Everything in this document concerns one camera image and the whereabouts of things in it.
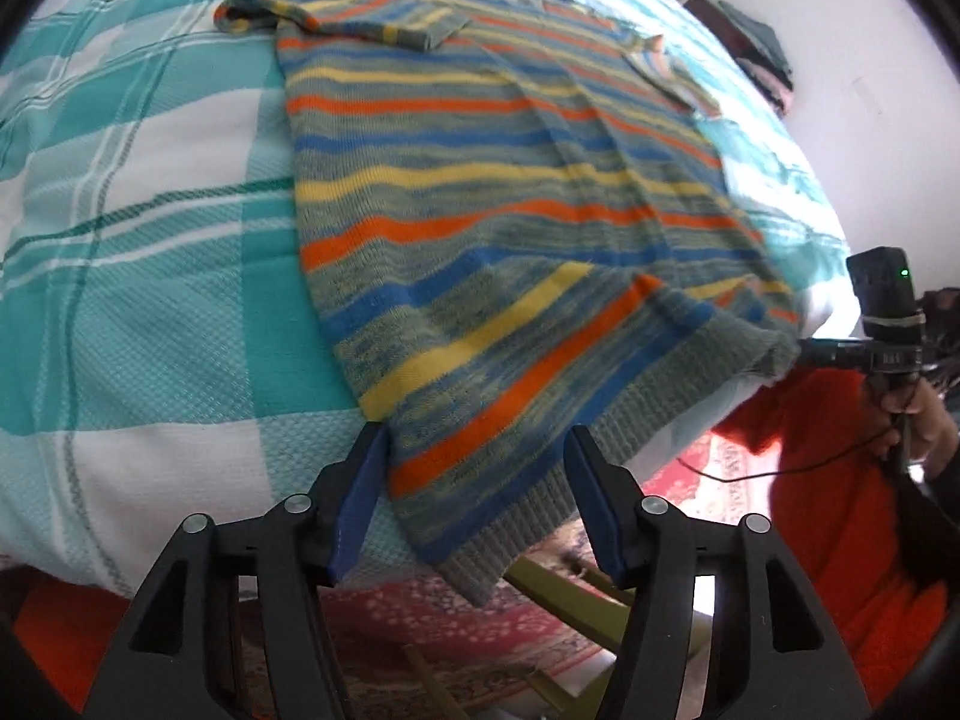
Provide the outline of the person's right hand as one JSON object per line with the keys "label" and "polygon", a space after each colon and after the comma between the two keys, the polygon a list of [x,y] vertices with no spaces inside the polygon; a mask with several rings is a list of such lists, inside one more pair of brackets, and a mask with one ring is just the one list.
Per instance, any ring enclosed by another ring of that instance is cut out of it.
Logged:
{"label": "person's right hand", "polygon": [[926,379],[887,390],[864,385],[867,434],[875,434],[872,450],[885,455],[896,444],[911,461],[923,463],[924,476],[935,478],[958,452],[958,426],[939,394]]}

